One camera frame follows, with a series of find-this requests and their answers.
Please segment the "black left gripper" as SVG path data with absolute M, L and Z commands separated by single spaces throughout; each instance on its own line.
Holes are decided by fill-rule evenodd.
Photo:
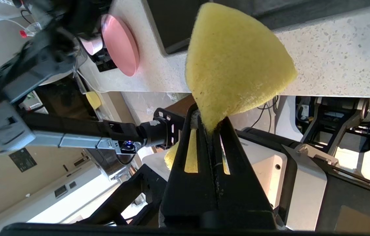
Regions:
M 110 0 L 53 0 L 52 17 L 59 28 L 74 36 L 93 38 L 110 7 Z

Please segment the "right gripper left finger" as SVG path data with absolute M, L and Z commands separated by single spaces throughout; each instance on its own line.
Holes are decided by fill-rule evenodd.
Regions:
M 160 205 L 160 214 L 164 217 L 161 224 L 164 224 L 165 227 L 203 227 L 203 214 L 216 209 L 210 149 L 201 118 L 194 116 L 194 113 L 197 112 L 196 104 L 188 109 L 182 136 Z M 194 151 L 197 155 L 198 172 L 187 173 L 185 164 L 190 151 L 189 143 L 193 123 L 197 124 Z

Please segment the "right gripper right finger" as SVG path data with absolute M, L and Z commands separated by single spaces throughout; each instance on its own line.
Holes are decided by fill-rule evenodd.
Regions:
M 276 229 L 273 209 L 229 118 L 213 132 L 213 227 Z

